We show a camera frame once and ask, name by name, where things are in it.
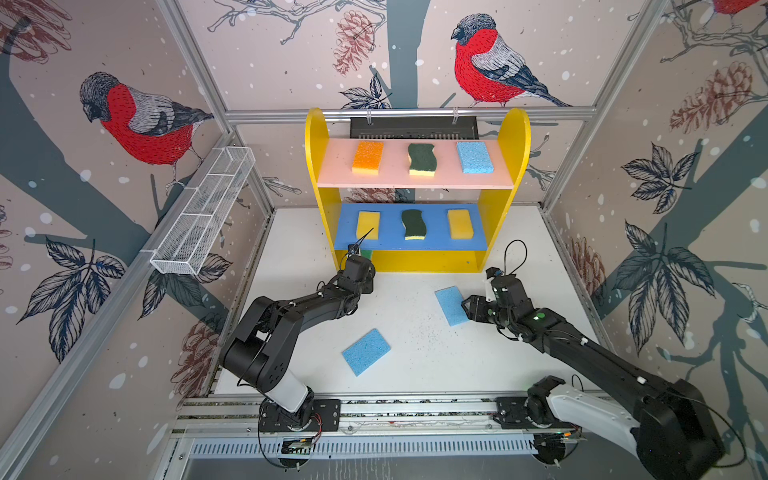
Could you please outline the blue sponge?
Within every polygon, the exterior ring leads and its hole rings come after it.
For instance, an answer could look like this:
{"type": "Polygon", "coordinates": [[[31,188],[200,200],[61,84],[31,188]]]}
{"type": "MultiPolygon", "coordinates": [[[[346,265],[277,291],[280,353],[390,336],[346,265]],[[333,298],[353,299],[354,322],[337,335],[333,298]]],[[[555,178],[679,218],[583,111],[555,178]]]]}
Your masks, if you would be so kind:
{"type": "Polygon", "coordinates": [[[435,296],[449,326],[455,327],[469,321],[462,307],[463,297],[456,286],[437,290],[435,296]]]}
{"type": "Polygon", "coordinates": [[[458,142],[458,157],[464,174],[491,174],[493,162],[484,142],[458,142]]]}
{"type": "Polygon", "coordinates": [[[372,329],[342,352],[342,357],[356,377],[362,375],[391,351],[378,329],[372,329]]]}

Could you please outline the dark green scrub sponge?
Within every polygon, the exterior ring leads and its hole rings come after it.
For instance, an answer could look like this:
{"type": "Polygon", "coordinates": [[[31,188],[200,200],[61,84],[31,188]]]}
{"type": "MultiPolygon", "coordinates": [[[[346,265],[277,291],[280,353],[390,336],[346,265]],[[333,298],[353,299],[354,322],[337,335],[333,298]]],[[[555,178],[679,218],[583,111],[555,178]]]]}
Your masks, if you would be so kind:
{"type": "Polygon", "coordinates": [[[427,235],[427,226],[423,219],[423,211],[418,209],[407,209],[401,213],[401,220],[405,230],[404,239],[406,241],[425,240],[427,235]]]}
{"type": "Polygon", "coordinates": [[[433,177],[437,171],[437,158],[434,145],[430,143],[411,143],[407,149],[409,174],[411,176],[433,177]]]}

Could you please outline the yellow sponge front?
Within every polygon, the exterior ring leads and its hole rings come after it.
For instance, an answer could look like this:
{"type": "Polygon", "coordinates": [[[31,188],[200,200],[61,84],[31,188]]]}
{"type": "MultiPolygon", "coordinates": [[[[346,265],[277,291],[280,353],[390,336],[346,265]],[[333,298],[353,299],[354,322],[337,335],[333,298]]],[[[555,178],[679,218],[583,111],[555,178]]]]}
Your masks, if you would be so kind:
{"type": "Polygon", "coordinates": [[[474,227],[468,209],[451,209],[447,212],[452,240],[472,240],[474,227]]]}

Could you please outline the orange topped yellow sponge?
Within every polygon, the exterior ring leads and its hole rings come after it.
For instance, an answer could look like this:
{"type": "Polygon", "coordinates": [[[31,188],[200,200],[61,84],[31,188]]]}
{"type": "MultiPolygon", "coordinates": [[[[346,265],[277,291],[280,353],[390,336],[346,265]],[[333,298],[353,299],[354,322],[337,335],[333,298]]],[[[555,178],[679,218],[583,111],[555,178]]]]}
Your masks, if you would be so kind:
{"type": "Polygon", "coordinates": [[[360,141],[353,159],[352,172],[357,175],[378,175],[383,149],[383,142],[360,141]]]}

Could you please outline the dark green scrub sponge front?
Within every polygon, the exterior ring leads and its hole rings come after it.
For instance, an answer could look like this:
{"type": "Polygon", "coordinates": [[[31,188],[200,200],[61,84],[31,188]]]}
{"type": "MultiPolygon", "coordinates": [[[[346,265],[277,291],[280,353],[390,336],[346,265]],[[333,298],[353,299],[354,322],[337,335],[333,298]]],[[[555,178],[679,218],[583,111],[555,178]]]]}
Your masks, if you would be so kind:
{"type": "Polygon", "coordinates": [[[430,143],[411,143],[407,149],[409,174],[411,176],[433,177],[437,171],[437,158],[434,145],[430,143]]]}

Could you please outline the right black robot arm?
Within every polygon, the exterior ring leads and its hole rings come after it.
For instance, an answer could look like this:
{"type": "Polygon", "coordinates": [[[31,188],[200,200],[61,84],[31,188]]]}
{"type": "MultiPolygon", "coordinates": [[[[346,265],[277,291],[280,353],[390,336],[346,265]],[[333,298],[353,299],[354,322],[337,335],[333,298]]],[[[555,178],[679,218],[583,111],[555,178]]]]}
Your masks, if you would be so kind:
{"type": "Polygon", "coordinates": [[[590,340],[562,315],[534,307],[516,275],[492,267],[486,276],[485,295],[461,303],[469,320],[569,365],[608,396],[595,397],[548,375],[527,391],[527,422],[584,427],[633,454],[656,479],[700,479],[724,456],[713,413],[696,387],[648,373],[590,340]]]}

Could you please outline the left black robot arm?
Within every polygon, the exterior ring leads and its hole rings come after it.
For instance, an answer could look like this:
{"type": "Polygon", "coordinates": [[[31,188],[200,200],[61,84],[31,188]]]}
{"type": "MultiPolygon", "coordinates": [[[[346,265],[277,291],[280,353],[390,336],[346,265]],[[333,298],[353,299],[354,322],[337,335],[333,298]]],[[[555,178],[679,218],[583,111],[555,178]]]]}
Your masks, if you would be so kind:
{"type": "Polygon", "coordinates": [[[353,315],[361,297],[373,292],[375,274],[373,262],[355,254],[314,293],[281,301],[256,298],[221,348],[219,365],[305,425],[314,392],[289,369],[298,337],[323,322],[353,315]]]}

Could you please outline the yellow shelf with coloured boards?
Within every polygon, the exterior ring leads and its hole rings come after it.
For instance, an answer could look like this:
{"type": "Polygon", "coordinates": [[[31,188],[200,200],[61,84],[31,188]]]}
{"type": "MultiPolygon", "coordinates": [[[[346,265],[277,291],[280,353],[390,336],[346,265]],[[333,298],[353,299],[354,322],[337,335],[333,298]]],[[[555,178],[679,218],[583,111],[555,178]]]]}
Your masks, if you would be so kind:
{"type": "Polygon", "coordinates": [[[468,173],[458,141],[429,139],[433,173],[412,167],[411,139],[383,139],[377,173],[354,169],[357,139],[330,136],[323,112],[309,111],[305,123],[308,173],[336,268],[359,244],[375,268],[395,273],[479,273],[489,260],[508,210],[528,167],[531,124],[521,109],[510,110],[498,137],[484,142],[493,170],[468,173]],[[345,189],[476,190],[474,203],[346,203],[345,189]]]}

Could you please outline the blue sponge front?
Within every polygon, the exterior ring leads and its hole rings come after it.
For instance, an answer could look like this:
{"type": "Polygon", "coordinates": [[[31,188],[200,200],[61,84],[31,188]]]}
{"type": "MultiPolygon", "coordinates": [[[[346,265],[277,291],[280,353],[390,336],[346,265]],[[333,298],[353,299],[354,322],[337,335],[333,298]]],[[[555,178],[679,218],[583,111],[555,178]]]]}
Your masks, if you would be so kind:
{"type": "Polygon", "coordinates": [[[378,329],[372,329],[342,352],[342,357],[356,377],[362,375],[391,351],[378,329]]]}

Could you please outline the black vent grille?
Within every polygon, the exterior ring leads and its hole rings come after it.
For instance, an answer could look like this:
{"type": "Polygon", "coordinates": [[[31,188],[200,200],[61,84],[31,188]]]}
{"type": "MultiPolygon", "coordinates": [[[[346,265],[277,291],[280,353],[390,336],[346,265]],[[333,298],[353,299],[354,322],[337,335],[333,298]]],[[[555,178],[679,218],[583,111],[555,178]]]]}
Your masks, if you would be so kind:
{"type": "Polygon", "coordinates": [[[478,140],[475,117],[353,118],[351,139],[478,140]]]}

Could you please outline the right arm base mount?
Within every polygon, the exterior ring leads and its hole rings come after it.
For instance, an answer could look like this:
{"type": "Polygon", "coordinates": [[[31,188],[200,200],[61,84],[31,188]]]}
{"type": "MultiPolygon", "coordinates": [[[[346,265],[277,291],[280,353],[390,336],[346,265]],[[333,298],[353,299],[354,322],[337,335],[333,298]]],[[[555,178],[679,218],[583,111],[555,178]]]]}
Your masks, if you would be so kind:
{"type": "Polygon", "coordinates": [[[549,375],[534,383],[524,395],[497,397],[494,400],[496,412],[492,419],[505,430],[573,430],[576,426],[559,419],[547,403],[551,392],[564,384],[562,378],[549,375]]]}

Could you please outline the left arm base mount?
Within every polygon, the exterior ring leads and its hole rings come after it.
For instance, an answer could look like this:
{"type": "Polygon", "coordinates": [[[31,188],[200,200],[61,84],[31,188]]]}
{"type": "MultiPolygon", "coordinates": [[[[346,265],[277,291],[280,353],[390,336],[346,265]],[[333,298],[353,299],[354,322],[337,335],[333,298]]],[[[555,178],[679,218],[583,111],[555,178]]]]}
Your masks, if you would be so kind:
{"type": "Polygon", "coordinates": [[[264,399],[259,410],[260,433],[336,432],[341,416],[339,399],[315,398],[312,389],[296,412],[290,412],[271,399],[264,399]]]}

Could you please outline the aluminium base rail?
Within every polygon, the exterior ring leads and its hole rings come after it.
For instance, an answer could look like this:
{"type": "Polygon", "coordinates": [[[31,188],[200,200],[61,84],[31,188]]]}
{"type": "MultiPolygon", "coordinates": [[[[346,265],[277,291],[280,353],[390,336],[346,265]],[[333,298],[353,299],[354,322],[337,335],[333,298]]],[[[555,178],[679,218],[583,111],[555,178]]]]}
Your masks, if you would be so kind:
{"type": "MultiPolygon", "coordinates": [[[[594,433],[630,434],[639,423],[630,411],[600,391],[580,392],[564,387],[550,400],[554,414],[575,429],[505,430],[492,419],[494,400],[522,392],[441,395],[320,395],[316,399],[339,399],[341,416],[336,432],[341,435],[407,435],[469,433],[594,433]]],[[[213,395],[184,402],[170,432],[182,436],[254,436],[259,432],[258,395],[213,395]]]]}

